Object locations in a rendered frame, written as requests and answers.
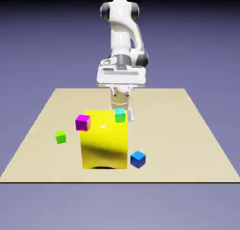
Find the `small blue cube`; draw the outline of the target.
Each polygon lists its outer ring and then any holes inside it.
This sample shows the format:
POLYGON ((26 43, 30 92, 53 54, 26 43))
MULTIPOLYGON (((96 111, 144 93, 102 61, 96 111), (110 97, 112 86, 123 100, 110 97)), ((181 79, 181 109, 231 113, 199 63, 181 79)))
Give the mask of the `small blue cube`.
POLYGON ((146 154, 135 151, 130 156, 130 163, 136 168, 141 168, 146 163, 146 154))

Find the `large yellow box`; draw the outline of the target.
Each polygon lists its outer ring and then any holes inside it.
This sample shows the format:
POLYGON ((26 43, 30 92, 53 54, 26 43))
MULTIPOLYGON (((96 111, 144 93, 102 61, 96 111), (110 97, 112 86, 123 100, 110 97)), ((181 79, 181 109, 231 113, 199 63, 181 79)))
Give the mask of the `large yellow box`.
POLYGON ((86 110, 90 128, 80 131, 83 169, 128 167, 128 119, 117 123, 114 110, 86 110))

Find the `small green cube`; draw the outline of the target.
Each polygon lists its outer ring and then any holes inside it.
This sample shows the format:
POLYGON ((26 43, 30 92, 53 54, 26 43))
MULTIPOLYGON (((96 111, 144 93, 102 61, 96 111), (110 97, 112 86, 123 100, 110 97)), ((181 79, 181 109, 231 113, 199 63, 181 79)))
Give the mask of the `small green cube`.
POLYGON ((62 144, 67 141, 66 134, 64 130, 59 130, 55 132, 56 142, 57 144, 62 144))

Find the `small magenta cube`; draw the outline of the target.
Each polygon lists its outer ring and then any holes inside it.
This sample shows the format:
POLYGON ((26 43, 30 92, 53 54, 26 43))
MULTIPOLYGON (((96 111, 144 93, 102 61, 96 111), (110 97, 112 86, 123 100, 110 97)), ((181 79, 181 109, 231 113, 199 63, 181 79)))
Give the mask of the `small magenta cube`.
POLYGON ((88 131, 90 128, 90 115, 79 115, 75 120, 76 130, 88 131))

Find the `small cyan cube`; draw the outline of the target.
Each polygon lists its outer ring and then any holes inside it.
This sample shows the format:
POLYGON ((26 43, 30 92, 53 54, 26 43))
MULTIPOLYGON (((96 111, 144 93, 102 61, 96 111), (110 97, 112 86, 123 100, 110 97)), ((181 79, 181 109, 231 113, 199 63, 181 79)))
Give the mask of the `small cyan cube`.
POLYGON ((117 123, 124 123, 126 121, 126 112, 123 108, 117 108, 114 110, 115 121, 117 123))

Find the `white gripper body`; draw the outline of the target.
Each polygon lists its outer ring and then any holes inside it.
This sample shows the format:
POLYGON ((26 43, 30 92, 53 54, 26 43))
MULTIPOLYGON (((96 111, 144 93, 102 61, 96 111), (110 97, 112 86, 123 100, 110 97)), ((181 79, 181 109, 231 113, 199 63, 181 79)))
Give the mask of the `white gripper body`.
POLYGON ((100 65, 97 71, 97 85, 110 87, 127 85, 131 87, 143 87, 146 83, 146 69, 144 67, 131 67, 117 69, 116 65, 100 65))

